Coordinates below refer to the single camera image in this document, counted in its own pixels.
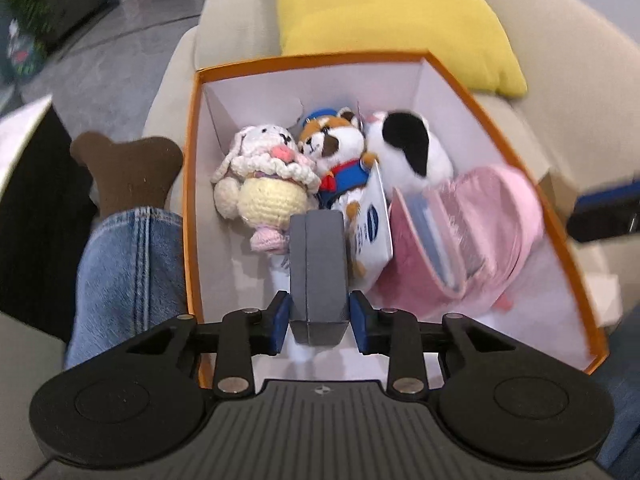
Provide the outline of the water bottle jug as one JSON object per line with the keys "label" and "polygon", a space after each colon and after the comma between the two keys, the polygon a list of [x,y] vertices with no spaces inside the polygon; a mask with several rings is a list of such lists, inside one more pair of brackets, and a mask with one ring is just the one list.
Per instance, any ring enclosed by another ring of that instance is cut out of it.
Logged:
{"label": "water bottle jug", "polygon": [[40,73],[44,52],[39,42],[12,18],[1,37],[1,78],[5,84],[22,84]]}

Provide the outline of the white marble side table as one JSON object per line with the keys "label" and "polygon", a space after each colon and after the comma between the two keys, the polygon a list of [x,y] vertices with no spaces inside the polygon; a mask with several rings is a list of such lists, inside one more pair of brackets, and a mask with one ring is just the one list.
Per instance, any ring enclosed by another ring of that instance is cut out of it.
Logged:
{"label": "white marble side table", "polygon": [[6,192],[13,171],[44,116],[53,107],[48,94],[7,114],[0,124],[0,197]]}

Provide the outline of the person leg in jeans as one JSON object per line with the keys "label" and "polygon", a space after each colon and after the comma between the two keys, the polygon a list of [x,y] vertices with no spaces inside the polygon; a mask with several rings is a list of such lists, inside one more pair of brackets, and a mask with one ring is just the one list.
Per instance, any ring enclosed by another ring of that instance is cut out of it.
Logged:
{"label": "person leg in jeans", "polygon": [[76,280],[76,314],[66,368],[188,312],[182,218],[139,207],[102,220]]}

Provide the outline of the brown cardboard box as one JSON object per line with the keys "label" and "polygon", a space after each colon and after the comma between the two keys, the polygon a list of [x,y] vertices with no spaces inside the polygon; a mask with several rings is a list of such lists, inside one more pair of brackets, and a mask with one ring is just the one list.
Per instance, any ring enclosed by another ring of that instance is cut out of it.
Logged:
{"label": "brown cardboard box", "polygon": [[576,184],[562,172],[550,169],[540,179],[539,186],[562,225],[566,226],[579,196]]}

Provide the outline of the white box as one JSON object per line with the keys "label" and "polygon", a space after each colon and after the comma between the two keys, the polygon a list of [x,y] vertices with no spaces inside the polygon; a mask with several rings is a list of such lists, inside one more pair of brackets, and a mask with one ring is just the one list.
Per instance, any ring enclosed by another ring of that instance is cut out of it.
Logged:
{"label": "white box", "polygon": [[620,296],[620,282],[614,274],[587,273],[585,288],[588,292],[597,326],[611,327],[620,322],[624,309]]}

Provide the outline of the pink notebook wallet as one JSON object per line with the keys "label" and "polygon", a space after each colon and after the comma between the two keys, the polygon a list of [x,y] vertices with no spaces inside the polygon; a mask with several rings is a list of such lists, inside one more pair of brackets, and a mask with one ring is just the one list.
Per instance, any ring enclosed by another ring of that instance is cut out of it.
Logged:
{"label": "pink notebook wallet", "polygon": [[486,257],[449,185],[393,192],[390,229],[398,280],[416,295],[443,304],[463,298]]}

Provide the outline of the crochet bunny doll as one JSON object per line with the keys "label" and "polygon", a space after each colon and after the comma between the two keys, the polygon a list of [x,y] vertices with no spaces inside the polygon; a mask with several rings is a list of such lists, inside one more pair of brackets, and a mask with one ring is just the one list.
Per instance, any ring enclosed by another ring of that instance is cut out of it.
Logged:
{"label": "crochet bunny doll", "polygon": [[299,151],[288,129],[270,124],[235,133],[210,182],[218,214],[253,230],[253,252],[273,254],[288,250],[291,217],[309,209],[320,186],[316,163]]}

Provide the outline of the yellow cushion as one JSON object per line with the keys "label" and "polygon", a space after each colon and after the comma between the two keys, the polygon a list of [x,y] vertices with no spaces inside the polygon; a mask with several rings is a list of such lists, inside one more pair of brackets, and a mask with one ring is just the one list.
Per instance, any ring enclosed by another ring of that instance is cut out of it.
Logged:
{"label": "yellow cushion", "polygon": [[277,0],[285,55],[431,52],[472,91],[520,98],[527,84],[485,0]]}

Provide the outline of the orange cardboard box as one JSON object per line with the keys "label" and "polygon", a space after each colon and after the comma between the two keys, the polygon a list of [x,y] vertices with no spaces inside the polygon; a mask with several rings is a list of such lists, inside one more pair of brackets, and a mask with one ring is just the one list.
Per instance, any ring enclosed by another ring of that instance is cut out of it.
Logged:
{"label": "orange cardboard box", "polygon": [[[392,260],[370,262],[364,291],[372,306],[438,321],[461,312],[571,366],[593,372],[608,357],[558,217],[514,149],[472,94],[431,53],[359,52],[279,56],[200,70],[194,81],[183,168],[186,298],[199,320],[220,320],[242,307],[262,307],[281,284],[264,255],[248,246],[250,229],[221,218],[212,174],[235,133],[258,122],[297,132],[319,107],[351,105],[361,115],[410,108],[425,116],[454,164],[470,225],[490,224],[502,242],[517,227],[528,255],[496,292],[450,292],[420,244],[408,196],[393,192],[379,214],[360,223],[388,234]],[[495,224],[506,214],[506,225]]]}

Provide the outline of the red panda sailor plush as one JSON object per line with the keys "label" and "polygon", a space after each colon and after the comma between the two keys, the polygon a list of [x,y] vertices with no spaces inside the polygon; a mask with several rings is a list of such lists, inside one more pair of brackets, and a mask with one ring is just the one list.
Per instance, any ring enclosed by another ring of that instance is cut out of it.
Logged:
{"label": "red panda sailor plush", "polygon": [[378,156],[366,149],[363,125],[349,108],[317,112],[305,122],[298,148],[314,162],[321,209],[341,211],[346,236],[355,233],[360,200]]}

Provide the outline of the black white dog plush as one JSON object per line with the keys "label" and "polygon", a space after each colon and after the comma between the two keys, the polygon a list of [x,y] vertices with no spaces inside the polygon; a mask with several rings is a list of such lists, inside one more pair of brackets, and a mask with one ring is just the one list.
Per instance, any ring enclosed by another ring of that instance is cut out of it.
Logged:
{"label": "black white dog plush", "polygon": [[454,165],[428,121],[411,110],[375,112],[364,121],[367,150],[378,158],[385,196],[421,192],[454,176]]}

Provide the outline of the grey gift box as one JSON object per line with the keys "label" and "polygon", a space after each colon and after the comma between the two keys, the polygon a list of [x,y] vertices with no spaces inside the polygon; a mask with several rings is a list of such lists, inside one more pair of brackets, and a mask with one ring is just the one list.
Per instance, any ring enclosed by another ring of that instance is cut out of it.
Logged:
{"label": "grey gift box", "polygon": [[290,325],[295,340],[334,347],[348,324],[348,273],[343,215],[294,214],[290,222]]}

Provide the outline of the pink fabric pouch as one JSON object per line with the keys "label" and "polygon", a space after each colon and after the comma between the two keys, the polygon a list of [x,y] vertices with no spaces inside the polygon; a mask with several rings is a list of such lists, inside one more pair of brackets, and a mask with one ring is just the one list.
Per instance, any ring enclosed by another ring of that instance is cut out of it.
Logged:
{"label": "pink fabric pouch", "polygon": [[449,185],[460,200],[465,219],[486,257],[461,299],[436,304],[402,286],[393,257],[372,288],[384,308],[409,311],[422,321],[447,312],[477,316],[491,309],[508,310],[506,289],[523,270],[544,235],[544,213],[536,190],[520,170],[506,165],[476,167],[436,186]]}

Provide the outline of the white blue card packet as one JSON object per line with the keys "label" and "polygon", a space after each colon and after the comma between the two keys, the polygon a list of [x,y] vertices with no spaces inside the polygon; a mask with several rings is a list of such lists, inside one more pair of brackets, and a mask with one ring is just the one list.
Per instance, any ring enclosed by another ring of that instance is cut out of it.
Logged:
{"label": "white blue card packet", "polygon": [[377,162],[373,163],[358,204],[358,214],[349,222],[348,244],[352,265],[364,278],[381,272],[393,257],[390,217]]}

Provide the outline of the brown sock foot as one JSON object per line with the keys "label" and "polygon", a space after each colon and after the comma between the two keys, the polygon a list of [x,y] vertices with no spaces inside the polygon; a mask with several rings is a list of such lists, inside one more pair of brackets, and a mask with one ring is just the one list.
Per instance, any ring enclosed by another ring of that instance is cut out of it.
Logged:
{"label": "brown sock foot", "polygon": [[102,219],[140,207],[163,208],[183,164],[181,148],[161,136],[115,143],[87,131],[70,144],[70,154],[96,182]]}

